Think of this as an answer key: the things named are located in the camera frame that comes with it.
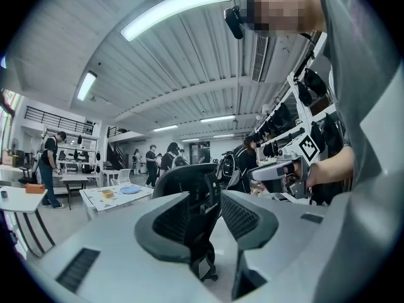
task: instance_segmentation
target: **cardboard box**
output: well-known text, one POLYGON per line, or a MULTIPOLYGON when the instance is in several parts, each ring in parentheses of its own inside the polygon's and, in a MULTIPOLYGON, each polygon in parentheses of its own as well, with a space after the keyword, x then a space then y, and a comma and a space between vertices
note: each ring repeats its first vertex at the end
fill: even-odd
POLYGON ((25 184, 25 192, 31 194, 42 194, 45 192, 45 184, 25 184))

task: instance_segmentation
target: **blue plate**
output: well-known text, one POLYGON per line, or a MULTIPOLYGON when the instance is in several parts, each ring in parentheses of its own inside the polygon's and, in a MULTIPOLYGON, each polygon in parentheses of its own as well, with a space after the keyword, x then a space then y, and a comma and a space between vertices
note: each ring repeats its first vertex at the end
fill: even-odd
POLYGON ((134 194, 140 192, 140 187, 138 186, 126 186, 121 189, 122 194, 134 194))

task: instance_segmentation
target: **fluorescent light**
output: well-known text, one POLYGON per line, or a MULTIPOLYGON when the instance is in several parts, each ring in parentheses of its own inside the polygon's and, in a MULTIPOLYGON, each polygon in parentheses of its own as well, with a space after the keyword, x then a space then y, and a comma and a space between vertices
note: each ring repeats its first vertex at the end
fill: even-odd
POLYGON ((177 13, 195 7, 204 6, 206 4, 220 3, 224 1, 231 0, 164 0, 131 21, 121 30, 121 34, 128 42, 130 42, 145 30, 148 30, 150 27, 176 15, 177 13))
POLYGON ((230 120, 230 119, 234 119, 234 118, 235 118, 235 116, 231 115, 231 116, 202 119, 201 122, 205 123, 205 122, 211 122, 211 121, 230 120))
POLYGON ((174 124, 173 126, 153 129, 153 131, 163 131, 163 130, 169 130, 169 129, 175 129, 175 128, 178 128, 178 126, 176 124, 174 124))
POLYGON ((7 68, 6 66, 6 56, 4 55, 1 59, 0 65, 2 68, 7 68))
POLYGON ((96 78, 97 75, 91 71, 86 74, 86 77, 84 78, 83 83, 80 86, 80 90, 78 91, 77 99, 79 99, 80 101, 84 101, 96 78))
POLYGON ((234 134, 221 134, 220 136, 213 136, 214 138, 233 137, 234 134))

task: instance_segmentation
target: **black shirt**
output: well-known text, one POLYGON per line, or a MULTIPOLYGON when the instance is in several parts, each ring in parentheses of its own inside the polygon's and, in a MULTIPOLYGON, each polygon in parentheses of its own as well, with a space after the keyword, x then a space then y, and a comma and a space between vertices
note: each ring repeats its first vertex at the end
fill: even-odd
POLYGON ((250 193, 250 181, 247 177, 247 172, 257 167, 257 154, 255 151, 249 154, 244 145, 238 146, 233 151, 233 154, 234 156, 238 154, 237 157, 239 158, 239 168, 242 175, 235 188, 240 192, 250 193))
POLYGON ((171 154, 169 154, 169 153, 164 154, 164 156, 162 158, 162 166, 160 169, 169 170, 172 167, 173 159, 174 159, 174 157, 171 154))
MULTIPOLYGON (((146 158, 149 158, 149 159, 156 159, 156 154, 154 154, 151 150, 149 150, 149 151, 146 153, 146 158)), ((153 169, 156 165, 157 165, 156 162, 148 162, 148 161, 146 160, 146 166, 147 166, 147 169, 148 169, 148 170, 149 170, 149 169, 153 169)))
POLYGON ((202 163, 210 163, 210 150, 209 148, 201 148, 201 158, 204 157, 202 163))
POLYGON ((50 167, 51 164, 49 163, 48 150, 53 152, 53 161, 56 164, 57 143, 55 137, 50 137, 46 140, 45 150, 40 157, 45 165, 50 167))

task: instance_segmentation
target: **ceiling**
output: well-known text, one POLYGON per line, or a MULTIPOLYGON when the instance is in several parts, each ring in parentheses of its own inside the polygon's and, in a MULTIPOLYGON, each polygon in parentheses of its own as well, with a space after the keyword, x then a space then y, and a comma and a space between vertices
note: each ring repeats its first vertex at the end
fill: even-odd
POLYGON ((160 1, 42 0, 6 54, 17 78, 8 88, 137 133, 172 124, 181 138, 252 131, 307 40, 264 39, 251 31, 236 40, 223 11, 239 0, 185 11, 132 42, 124 39, 120 31, 160 1), (79 101, 89 70, 97 79, 79 101), (236 121, 199 122, 225 114, 236 121))

